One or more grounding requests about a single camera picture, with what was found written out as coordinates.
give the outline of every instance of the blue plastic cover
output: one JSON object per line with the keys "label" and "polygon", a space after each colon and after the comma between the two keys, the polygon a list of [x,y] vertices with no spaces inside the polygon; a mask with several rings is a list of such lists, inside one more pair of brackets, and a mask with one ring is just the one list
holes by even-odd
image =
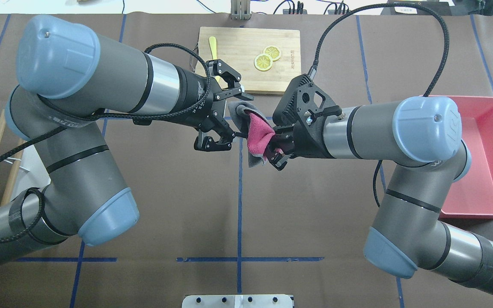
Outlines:
{"label": "blue plastic cover", "polygon": [[100,41],[90,28],[49,15],[32,18],[16,54],[20,85],[49,99],[80,90],[100,60]]}
{"label": "blue plastic cover", "polygon": [[415,96],[402,101],[393,115],[393,135],[413,160],[430,163],[454,156],[461,142],[461,117],[447,96]]}
{"label": "blue plastic cover", "polygon": [[18,137],[22,138],[22,140],[26,140],[27,142],[29,142],[31,140],[31,138],[28,137],[28,136],[26,136],[24,133],[22,133],[22,131],[20,131],[20,129],[18,129],[18,127],[16,126],[16,124],[12,120],[12,115],[10,114],[10,100],[12,98],[12,95],[16,91],[16,89],[18,89],[18,86],[16,86],[14,88],[14,90],[12,90],[12,93],[10,94],[10,97],[9,97],[9,101],[6,103],[6,106],[5,106],[5,121],[6,121],[7,127],[15,135],[17,135]]}
{"label": "blue plastic cover", "polygon": [[409,279],[417,271],[416,263],[375,228],[370,227],[363,252],[370,263],[391,275]]}
{"label": "blue plastic cover", "polygon": [[467,172],[469,172],[469,169],[471,169],[471,164],[473,162],[473,158],[471,157],[471,151],[469,150],[469,148],[467,147],[467,145],[465,144],[463,139],[461,140],[461,142],[465,146],[465,150],[467,152],[467,161],[465,162],[465,166],[464,166],[462,172],[460,173],[460,175],[458,175],[457,178],[454,179],[454,182],[457,182],[460,179],[462,179],[463,177],[465,177]]}
{"label": "blue plastic cover", "polygon": [[137,203],[129,187],[102,205],[79,229],[79,236],[88,246],[111,240],[136,224],[140,218]]}

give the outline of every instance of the towel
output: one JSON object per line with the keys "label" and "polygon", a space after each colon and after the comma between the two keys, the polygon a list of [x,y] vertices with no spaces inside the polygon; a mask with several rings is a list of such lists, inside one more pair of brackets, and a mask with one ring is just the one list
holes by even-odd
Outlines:
{"label": "towel", "polygon": [[233,123],[243,134],[248,134],[248,166],[252,168],[267,161],[264,152],[275,131],[271,128],[266,116],[253,104],[246,101],[233,101],[228,105],[229,115]]}

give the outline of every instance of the pink tray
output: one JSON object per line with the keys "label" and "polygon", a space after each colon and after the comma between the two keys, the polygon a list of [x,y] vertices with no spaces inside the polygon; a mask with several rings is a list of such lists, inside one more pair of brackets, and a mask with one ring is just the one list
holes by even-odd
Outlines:
{"label": "pink tray", "polygon": [[473,163],[452,184],[440,217],[493,219],[493,97],[449,96],[461,114]]}

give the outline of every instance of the lemon slice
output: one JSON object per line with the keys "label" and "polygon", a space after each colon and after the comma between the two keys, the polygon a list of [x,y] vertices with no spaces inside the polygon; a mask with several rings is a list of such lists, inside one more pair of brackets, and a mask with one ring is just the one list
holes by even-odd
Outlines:
{"label": "lemon slice", "polygon": [[264,53],[271,57],[271,60],[277,61],[280,59],[281,51],[280,48],[275,45],[269,45],[264,48]]}
{"label": "lemon slice", "polygon": [[273,66],[273,60],[267,54],[259,54],[254,58],[254,66],[257,70],[265,72]]}

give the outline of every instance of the wooden cutting board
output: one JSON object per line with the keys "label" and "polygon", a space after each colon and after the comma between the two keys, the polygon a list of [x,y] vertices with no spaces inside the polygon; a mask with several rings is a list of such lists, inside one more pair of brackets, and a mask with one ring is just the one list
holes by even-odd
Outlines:
{"label": "wooden cutting board", "polygon": [[[217,39],[217,57],[241,74],[241,84],[247,93],[282,94],[290,80],[301,74],[299,30],[201,27],[199,55],[205,61],[212,59],[209,37]],[[282,56],[266,72],[254,67],[254,58],[264,47],[275,45]],[[198,63],[195,72],[204,76]],[[220,86],[225,87],[223,80]]]}

